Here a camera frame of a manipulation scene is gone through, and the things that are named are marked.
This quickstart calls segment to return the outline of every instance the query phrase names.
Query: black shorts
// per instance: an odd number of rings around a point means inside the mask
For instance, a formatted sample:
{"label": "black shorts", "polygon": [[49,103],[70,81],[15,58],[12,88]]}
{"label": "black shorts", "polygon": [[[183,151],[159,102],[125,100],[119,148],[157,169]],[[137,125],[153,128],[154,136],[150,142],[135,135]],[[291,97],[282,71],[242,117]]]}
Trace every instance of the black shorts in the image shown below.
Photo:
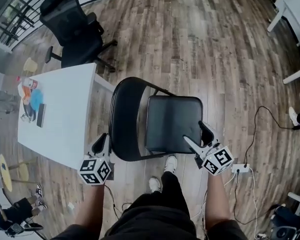
{"label": "black shorts", "polygon": [[22,223],[28,218],[31,218],[32,215],[32,206],[29,203],[28,199],[22,198],[20,201],[13,204],[13,209],[16,210],[15,220],[12,220],[14,223]]}

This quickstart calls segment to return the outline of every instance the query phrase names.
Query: shoe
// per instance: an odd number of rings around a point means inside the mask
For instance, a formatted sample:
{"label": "shoe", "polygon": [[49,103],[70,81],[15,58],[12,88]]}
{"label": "shoe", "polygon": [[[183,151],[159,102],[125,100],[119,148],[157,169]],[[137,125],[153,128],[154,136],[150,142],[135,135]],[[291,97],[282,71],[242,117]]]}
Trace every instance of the shoe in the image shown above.
{"label": "shoe", "polygon": [[149,187],[150,187],[151,193],[153,193],[155,191],[161,192],[160,181],[156,177],[151,177],[149,179]]}
{"label": "shoe", "polygon": [[295,112],[294,108],[291,106],[289,107],[289,117],[293,123],[294,126],[299,126],[300,123],[297,121],[298,114]]}
{"label": "shoe", "polygon": [[45,203],[42,202],[41,200],[38,201],[38,206],[42,207],[44,210],[48,209],[48,206],[46,206]]}
{"label": "shoe", "polygon": [[165,172],[171,172],[173,174],[175,174],[175,171],[177,169],[177,165],[178,165],[178,160],[176,158],[176,156],[173,154],[173,155],[170,155],[168,157],[168,159],[166,160],[165,162],[165,167],[164,167],[164,173]]}
{"label": "shoe", "polygon": [[40,197],[43,198],[44,197],[44,193],[42,191],[42,187],[40,184],[36,185],[36,190],[35,193]]}

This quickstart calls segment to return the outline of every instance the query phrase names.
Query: chair seat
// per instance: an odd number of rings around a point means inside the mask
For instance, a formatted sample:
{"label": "chair seat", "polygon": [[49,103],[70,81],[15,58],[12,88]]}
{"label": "chair seat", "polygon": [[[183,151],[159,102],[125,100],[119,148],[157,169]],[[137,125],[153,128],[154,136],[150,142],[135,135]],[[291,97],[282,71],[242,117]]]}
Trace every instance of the chair seat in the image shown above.
{"label": "chair seat", "polygon": [[196,97],[150,96],[145,147],[152,152],[192,154],[183,136],[200,145],[202,120],[203,104]]}
{"label": "chair seat", "polygon": [[94,24],[89,25],[81,34],[63,47],[61,67],[67,68],[86,63],[93,54],[97,56],[103,44],[96,26]]}

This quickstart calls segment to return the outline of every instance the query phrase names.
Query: electrical outlet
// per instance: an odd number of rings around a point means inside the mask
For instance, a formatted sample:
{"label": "electrical outlet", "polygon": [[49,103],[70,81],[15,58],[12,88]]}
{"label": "electrical outlet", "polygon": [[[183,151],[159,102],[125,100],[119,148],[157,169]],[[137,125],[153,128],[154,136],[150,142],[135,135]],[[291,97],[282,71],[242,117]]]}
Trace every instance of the electrical outlet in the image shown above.
{"label": "electrical outlet", "polygon": [[239,173],[247,173],[249,172],[249,168],[250,168],[249,164],[247,164],[245,167],[244,163],[235,163],[232,165],[231,172],[235,174],[237,173],[237,170],[239,170]]}

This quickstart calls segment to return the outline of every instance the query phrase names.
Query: bottle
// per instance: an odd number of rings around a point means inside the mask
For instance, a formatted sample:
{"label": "bottle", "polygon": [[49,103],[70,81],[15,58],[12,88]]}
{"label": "bottle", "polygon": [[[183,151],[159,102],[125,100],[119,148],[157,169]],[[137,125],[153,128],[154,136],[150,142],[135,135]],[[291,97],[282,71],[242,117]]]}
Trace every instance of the bottle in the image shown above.
{"label": "bottle", "polygon": [[18,76],[16,78],[17,82],[22,82],[22,85],[25,87],[29,87],[30,89],[36,89],[38,86],[38,81],[33,80],[31,78],[28,77],[21,77]]}

